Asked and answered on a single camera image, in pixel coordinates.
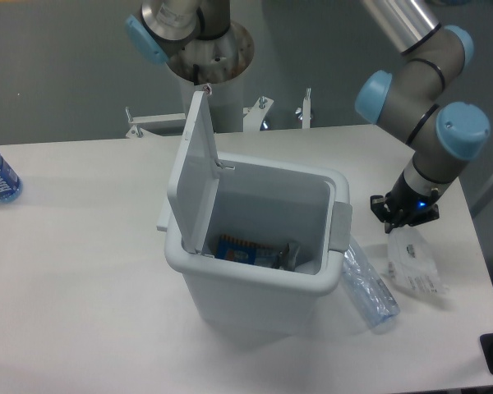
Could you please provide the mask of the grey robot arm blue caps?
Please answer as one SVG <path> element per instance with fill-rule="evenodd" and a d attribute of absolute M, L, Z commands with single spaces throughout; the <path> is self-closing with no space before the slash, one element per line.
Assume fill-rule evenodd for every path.
<path fill-rule="evenodd" d="M 488 139 L 491 127 L 478 107 L 437 103 L 474 54 L 469 33 L 443 26 L 422 1 L 366 1 L 366 11 L 404 58 L 395 74 L 375 72 L 362 86 L 356 112 L 414 155 L 385 195 L 370 198 L 386 231 L 439 217 L 438 199 Z M 244 131 L 236 80 L 253 58 L 250 35 L 230 16 L 227 1 L 144 1 L 125 22 L 127 36 L 148 62 L 166 65 L 191 92 L 210 95 L 219 132 Z"/>

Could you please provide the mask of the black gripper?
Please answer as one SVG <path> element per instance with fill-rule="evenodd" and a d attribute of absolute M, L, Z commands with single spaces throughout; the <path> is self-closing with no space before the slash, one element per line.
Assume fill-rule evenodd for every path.
<path fill-rule="evenodd" d="M 397 224 L 415 227 L 440 218 L 435 187 L 417 170 L 404 170 L 387 195 L 371 195 L 370 208 L 386 234 Z"/>

